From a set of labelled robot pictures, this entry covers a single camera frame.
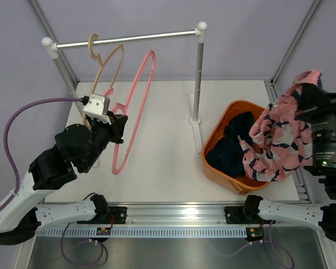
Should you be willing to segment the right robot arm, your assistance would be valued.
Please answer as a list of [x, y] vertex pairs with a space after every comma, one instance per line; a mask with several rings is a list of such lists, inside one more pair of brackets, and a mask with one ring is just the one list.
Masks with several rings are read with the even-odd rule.
[[304, 168], [319, 176], [328, 197], [334, 202], [325, 206], [295, 206], [249, 195], [242, 208], [248, 222], [283, 221], [322, 232], [336, 242], [336, 92], [318, 85], [303, 84], [296, 116], [311, 124], [312, 165]]

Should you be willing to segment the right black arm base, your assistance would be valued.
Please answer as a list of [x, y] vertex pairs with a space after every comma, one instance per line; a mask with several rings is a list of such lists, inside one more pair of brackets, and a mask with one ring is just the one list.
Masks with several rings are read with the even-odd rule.
[[224, 216], [226, 224], [260, 224], [258, 220], [247, 219], [242, 212], [243, 206], [226, 206], [224, 207]]

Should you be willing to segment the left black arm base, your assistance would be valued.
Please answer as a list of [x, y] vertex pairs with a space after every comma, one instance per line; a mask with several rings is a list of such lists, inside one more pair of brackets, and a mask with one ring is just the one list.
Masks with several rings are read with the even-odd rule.
[[111, 221], [113, 221], [113, 224], [125, 224], [126, 218], [127, 218], [127, 207], [124, 206], [110, 206], [109, 207], [110, 212], [104, 217], [95, 217], [92, 220], [89, 221], [78, 221], [77, 224], [105, 224], [110, 225]]

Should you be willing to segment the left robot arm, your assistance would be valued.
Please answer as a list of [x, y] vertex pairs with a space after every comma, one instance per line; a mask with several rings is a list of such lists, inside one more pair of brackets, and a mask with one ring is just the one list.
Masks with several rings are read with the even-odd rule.
[[102, 224], [110, 217], [105, 197], [64, 206], [43, 207], [45, 197], [88, 173], [109, 143], [123, 143], [128, 116], [108, 112], [110, 123], [92, 120], [93, 126], [72, 124], [55, 135], [55, 145], [42, 152], [29, 166], [18, 192], [0, 212], [0, 245], [16, 245], [51, 226], [77, 222]]

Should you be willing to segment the navy blue shorts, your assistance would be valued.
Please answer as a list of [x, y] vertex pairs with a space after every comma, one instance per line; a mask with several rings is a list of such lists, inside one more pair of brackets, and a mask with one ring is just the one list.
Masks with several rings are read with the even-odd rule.
[[244, 157], [240, 142], [253, 145], [249, 131], [253, 126], [252, 112], [240, 113], [231, 119], [223, 129], [223, 137], [206, 155], [207, 163], [232, 178], [245, 175], [242, 159]]

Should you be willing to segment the pink shark print shorts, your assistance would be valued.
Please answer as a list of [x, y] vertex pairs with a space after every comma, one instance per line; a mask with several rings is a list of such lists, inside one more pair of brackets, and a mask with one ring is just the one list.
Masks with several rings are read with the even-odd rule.
[[304, 86], [321, 86], [321, 71], [299, 74], [278, 100], [270, 103], [249, 131], [263, 152], [257, 153], [241, 139], [246, 176], [259, 182], [279, 182], [301, 166], [312, 165], [312, 136], [308, 123], [295, 116]]

